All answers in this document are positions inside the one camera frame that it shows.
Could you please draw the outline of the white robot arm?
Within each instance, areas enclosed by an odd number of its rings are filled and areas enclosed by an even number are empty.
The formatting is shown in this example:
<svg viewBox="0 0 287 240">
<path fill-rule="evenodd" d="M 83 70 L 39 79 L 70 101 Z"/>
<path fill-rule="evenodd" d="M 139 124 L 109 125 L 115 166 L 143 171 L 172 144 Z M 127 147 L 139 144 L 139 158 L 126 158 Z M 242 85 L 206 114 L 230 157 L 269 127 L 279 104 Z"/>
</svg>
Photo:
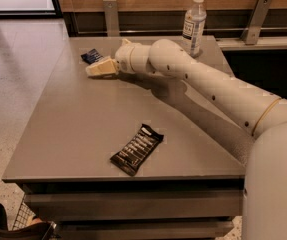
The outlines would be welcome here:
<svg viewBox="0 0 287 240">
<path fill-rule="evenodd" d="M 287 240 L 287 100 L 191 57 L 179 44 L 127 39 L 113 57 L 83 55 L 90 77 L 119 72 L 188 83 L 255 139 L 247 160 L 242 239 Z"/>
</svg>

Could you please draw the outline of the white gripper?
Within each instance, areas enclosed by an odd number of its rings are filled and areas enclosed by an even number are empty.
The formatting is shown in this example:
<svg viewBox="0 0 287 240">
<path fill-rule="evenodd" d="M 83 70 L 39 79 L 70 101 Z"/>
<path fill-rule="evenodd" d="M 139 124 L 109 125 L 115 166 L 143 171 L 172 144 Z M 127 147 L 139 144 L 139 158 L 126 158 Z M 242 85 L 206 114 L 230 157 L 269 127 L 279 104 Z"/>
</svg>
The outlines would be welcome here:
<svg viewBox="0 0 287 240">
<path fill-rule="evenodd" d="M 149 51 L 150 45 L 132 43 L 123 38 L 122 46 L 115 53 L 116 61 L 107 56 L 87 66 L 85 71 L 89 77 L 113 75 L 118 72 L 118 69 L 129 74 L 149 73 L 151 71 Z"/>
</svg>

